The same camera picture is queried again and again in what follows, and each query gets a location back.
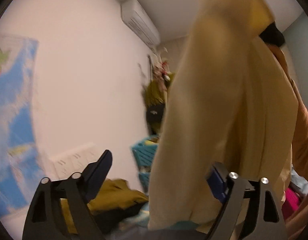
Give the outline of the cream beige jacket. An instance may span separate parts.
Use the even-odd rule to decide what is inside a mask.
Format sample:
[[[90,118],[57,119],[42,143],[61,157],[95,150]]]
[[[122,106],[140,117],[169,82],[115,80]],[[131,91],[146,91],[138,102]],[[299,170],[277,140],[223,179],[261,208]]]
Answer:
[[[151,167],[150,230],[214,222],[221,205],[206,175],[216,161],[268,178],[285,201],[298,101],[260,37],[273,22],[264,0],[199,0]]]

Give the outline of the olive mustard garment on bed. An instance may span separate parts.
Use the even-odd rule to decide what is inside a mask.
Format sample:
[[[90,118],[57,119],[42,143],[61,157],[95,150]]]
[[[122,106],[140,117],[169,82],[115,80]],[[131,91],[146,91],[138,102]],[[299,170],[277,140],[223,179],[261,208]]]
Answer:
[[[146,194],[130,189],[126,180],[107,179],[87,207],[100,231],[106,235],[124,219],[136,216],[148,201]]]

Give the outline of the teal perforated plastic basket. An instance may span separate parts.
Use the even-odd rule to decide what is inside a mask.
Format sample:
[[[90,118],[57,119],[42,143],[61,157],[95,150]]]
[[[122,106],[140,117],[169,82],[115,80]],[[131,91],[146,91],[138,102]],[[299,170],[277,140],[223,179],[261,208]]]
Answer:
[[[138,178],[145,193],[148,192],[152,162],[157,151],[159,136],[152,135],[131,146],[138,167]]]

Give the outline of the colourful wall map poster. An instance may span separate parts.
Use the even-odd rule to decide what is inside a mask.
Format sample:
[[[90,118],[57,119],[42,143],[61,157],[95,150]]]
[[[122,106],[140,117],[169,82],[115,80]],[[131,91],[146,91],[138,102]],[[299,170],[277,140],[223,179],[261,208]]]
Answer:
[[[38,41],[0,34],[0,217],[28,206],[45,176],[32,121]]]

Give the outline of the white wall socket panel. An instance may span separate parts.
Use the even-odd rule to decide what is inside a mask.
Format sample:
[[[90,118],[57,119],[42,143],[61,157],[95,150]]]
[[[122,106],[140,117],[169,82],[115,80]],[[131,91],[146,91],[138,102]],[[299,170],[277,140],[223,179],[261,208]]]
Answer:
[[[89,142],[50,157],[58,179],[66,179],[75,172],[83,172],[89,163],[102,155],[97,145]]]

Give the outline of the white wall air conditioner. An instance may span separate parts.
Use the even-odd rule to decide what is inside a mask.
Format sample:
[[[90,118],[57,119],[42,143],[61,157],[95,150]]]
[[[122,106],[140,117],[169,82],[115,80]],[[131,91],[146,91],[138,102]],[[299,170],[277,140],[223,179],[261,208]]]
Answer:
[[[138,0],[121,3],[123,22],[150,48],[161,43],[159,31]]]

